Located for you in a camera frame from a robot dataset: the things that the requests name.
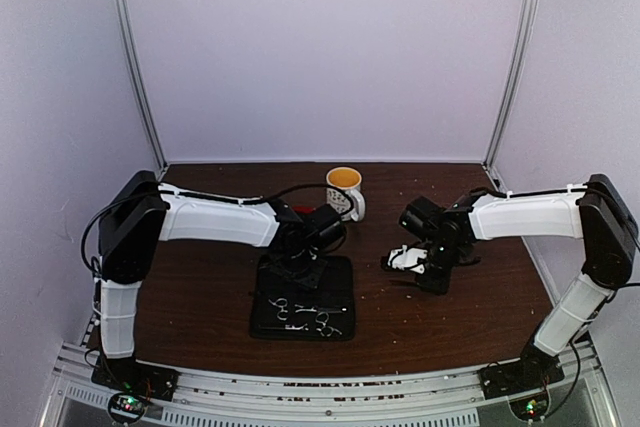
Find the silver thinning scissors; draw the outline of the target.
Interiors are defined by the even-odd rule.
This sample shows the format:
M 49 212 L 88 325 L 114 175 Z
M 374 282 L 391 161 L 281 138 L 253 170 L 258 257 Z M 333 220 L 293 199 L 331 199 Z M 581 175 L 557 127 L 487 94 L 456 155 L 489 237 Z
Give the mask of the silver thinning scissors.
M 299 313 L 317 313 L 318 308 L 315 306 L 305 306 L 302 304 L 290 304 L 289 300 L 284 297 L 268 299 L 267 302 L 277 309 L 276 318 L 279 321 L 287 321 L 293 314 Z

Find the black zippered tool case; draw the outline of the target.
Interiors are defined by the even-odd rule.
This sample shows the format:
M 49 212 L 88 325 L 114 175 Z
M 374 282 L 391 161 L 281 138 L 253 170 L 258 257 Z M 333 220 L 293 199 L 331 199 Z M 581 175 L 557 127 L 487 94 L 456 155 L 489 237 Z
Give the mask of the black zippered tool case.
M 353 265 L 330 256 L 315 289 L 257 270 L 249 335 L 262 340 L 348 341 L 355 335 Z

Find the silver hair cutting scissors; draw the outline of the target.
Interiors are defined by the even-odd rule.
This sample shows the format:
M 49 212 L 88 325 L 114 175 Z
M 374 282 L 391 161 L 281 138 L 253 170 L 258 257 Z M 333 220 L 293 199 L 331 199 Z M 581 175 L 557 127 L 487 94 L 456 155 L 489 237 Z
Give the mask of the silver hair cutting scissors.
M 319 335 L 323 338 L 339 338 L 343 336 L 343 332 L 337 327 L 332 326 L 329 321 L 331 315 L 327 312 L 317 313 L 312 324 L 304 323 L 301 325 L 286 324 L 284 331 L 301 332 L 306 334 Z

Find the black hair clip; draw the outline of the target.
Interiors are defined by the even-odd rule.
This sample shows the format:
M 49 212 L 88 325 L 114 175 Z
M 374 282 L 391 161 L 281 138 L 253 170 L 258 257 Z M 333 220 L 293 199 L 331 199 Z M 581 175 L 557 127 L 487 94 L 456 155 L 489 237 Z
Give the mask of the black hair clip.
M 390 280 L 390 284 L 394 287 L 404 289 L 420 289 L 420 286 L 415 281 L 392 279 Z

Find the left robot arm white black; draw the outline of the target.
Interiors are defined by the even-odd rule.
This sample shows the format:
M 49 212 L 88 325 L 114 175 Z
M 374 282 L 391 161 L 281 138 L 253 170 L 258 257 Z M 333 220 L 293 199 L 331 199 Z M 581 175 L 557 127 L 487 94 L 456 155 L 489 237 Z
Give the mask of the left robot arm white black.
M 144 371 L 135 359 L 137 297 L 160 242 L 198 240 L 248 245 L 264 250 L 268 269 L 314 288 L 330 247 L 346 228 L 329 204 L 297 212 L 278 192 L 234 197 L 184 189 L 136 172 L 110 204 L 89 221 L 98 230 L 98 252 L 80 255 L 98 283 L 100 353 L 106 376 L 123 391 L 137 389 Z

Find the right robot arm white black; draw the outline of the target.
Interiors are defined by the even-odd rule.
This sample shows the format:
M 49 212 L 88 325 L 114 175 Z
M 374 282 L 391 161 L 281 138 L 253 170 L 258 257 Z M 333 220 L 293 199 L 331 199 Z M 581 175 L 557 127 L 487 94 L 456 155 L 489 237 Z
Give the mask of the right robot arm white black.
M 521 238 L 528 248 L 567 247 L 569 253 L 560 258 L 582 263 L 513 366 L 513 380 L 526 389 L 550 373 L 564 348 L 628 284 L 639 249 L 638 223 L 602 173 L 584 183 L 533 192 L 480 187 L 449 207 L 418 197 L 405 207 L 399 224 L 416 241 L 391 250 L 383 266 L 413 273 L 415 285 L 431 294 L 447 293 L 453 269 L 474 263 L 479 242 Z

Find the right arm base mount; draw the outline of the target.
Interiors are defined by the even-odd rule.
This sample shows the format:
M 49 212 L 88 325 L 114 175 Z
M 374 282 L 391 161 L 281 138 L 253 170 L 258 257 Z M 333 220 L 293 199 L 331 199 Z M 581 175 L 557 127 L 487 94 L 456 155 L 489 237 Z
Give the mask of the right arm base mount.
M 576 373 L 568 391 L 554 402 L 549 387 L 565 378 L 559 357 L 543 360 L 530 353 L 507 363 L 492 362 L 478 371 L 486 400 L 521 394 L 509 401 L 512 414 L 528 425 L 544 423 L 564 407 L 576 389 L 582 372 L 581 359 L 574 341 L 569 347 L 576 361 Z

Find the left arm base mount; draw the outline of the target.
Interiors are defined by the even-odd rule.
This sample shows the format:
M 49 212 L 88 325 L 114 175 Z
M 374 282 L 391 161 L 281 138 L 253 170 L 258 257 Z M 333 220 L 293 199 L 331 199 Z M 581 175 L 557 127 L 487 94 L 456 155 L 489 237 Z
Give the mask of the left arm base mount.
M 130 426 L 140 421 L 154 400 L 173 399 L 179 372 L 138 362 L 134 357 L 111 359 L 98 349 L 91 381 L 113 390 L 107 414 L 117 424 Z

